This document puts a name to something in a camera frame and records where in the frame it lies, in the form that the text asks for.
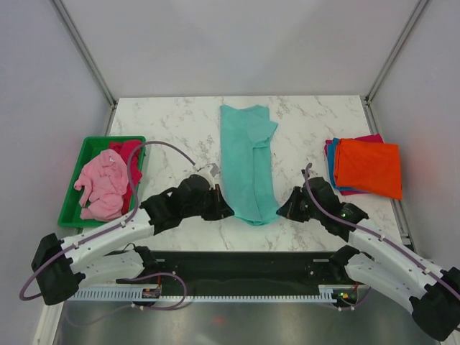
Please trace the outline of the teal t shirt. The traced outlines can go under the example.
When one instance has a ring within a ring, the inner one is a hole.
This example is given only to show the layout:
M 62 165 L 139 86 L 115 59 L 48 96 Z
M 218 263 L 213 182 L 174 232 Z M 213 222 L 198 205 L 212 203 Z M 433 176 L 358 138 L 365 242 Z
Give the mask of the teal t shirt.
M 277 219 L 279 208 L 272 182 L 271 141 L 277 123 L 270 110 L 220 106 L 221 180 L 224 198 L 234 215 L 252 226 Z

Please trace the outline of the magenta folded t shirt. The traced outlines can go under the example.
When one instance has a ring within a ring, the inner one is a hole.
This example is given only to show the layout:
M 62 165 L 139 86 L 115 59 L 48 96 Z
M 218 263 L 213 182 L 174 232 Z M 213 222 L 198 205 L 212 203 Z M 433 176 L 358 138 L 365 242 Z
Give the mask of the magenta folded t shirt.
M 332 139 L 327 139 L 325 141 L 324 145 L 324 154 L 326 157 L 326 143 L 327 141 L 332 140 Z M 356 137 L 355 140 L 358 140 L 360 142 L 374 142 L 374 143 L 383 143 L 382 137 L 379 134 L 372 134 L 372 135 L 367 135 L 363 137 Z M 355 188 L 350 188 L 350 190 L 345 190 L 345 191 L 339 191 L 342 196 L 352 196 L 352 195 L 359 195 L 359 194 L 367 194 L 366 191 L 363 190 L 357 190 Z

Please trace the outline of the blue folded t shirt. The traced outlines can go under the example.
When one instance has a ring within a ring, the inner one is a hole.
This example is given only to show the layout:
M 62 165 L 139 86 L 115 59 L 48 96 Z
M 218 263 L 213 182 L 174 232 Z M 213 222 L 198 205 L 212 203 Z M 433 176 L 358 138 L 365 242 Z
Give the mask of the blue folded t shirt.
M 338 144 L 339 144 L 338 138 L 329 140 L 326 143 L 326 159 L 327 159 L 327 165 L 328 165 L 329 180 L 330 180 L 331 185 L 339 191 L 350 190 L 350 187 L 339 187 L 336 185 L 336 181 L 334 177 L 334 165 L 335 165 L 336 148 Z

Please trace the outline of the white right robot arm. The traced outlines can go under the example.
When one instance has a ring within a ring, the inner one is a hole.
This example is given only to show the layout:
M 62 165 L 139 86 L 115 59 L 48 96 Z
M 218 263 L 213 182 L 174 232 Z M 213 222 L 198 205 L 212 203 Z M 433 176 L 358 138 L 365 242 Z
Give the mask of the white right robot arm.
M 459 330 L 459 269 L 442 269 L 386 236 L 366 212 L 340 201 L 323 178 L 294 187 L 277 215 L 301 223 L 315 219 L 346 242 L 329 259 L 334 281 L 350 279 L 385 295 L 437 341 Z

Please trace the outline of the orange folded t shirt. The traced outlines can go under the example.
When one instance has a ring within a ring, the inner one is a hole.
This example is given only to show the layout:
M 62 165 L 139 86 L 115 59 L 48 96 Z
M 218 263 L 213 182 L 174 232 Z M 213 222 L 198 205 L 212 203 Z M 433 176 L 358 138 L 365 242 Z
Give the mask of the orange folded t shirt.
M 400 150 L 396 144 L 340 139 L 333 176 L 338 187 L 403 198 Z

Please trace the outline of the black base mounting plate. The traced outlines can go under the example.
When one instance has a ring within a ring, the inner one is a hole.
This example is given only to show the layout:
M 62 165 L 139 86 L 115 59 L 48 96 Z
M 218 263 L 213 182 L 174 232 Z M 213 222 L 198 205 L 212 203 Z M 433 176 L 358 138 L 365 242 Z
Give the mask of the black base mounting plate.
M 77 289 L 102 284 L 160 287 L 163 298 L 234 300 L 317 295 L 322 285 L 355 288 L 335 266 L 333 252 L 153 252 L 137 247 L 116 251 L 77 274 Z

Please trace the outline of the pink t shirt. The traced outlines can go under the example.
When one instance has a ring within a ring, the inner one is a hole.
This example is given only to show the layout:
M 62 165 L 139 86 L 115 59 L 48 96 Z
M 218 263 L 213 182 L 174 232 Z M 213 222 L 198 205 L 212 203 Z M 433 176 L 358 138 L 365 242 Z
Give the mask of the pink t shirt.
M 112 149 L 105 149 L 85 164 L 73 184 L 82 193 L 80 218 L 110 221 L 121 216 L 127 191 L 127 165 Z

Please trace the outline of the magenta t shirt in bin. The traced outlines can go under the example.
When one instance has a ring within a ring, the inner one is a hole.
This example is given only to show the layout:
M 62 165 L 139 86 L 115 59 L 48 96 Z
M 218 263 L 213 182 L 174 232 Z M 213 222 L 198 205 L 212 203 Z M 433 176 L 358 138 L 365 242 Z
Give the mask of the magenta t shirt in bin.
M 123 161 L 126 163 L 126 166 L 129 168 L 131 173 L 132 182 L 134 186 L 137 187 L 138 183 L 142 179 L 142 172 L 139 169 L 139 156 L 141 150 L 136 148 L 142 142 L 138 139 L 127 140 L 124 142 L 110 142 L 109 149 L 117 152 Z M 127 184 L 126 193 L 123 195 L 123 206 L 121 208 L 121 213 L 126 214 L 129 211 L 129 205 L 131 203 L 133 190 L 130 184 Z

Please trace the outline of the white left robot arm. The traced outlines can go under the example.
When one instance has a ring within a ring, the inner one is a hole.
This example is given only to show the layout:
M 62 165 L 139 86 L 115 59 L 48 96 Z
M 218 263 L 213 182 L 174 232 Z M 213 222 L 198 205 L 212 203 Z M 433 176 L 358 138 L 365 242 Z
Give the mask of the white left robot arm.
M 31 263 L 33 278 L 45 305 L 72 297 L 88 279 L 84 269 L 104 255 L 128 244 L 178 227 L 199 216 L 220 221 L 234 215 L 219 185 L 193 174 L 179 186 L 152 195 L 126 215 L 85 234 L 59 239 L 49 234 L 40 240 Z

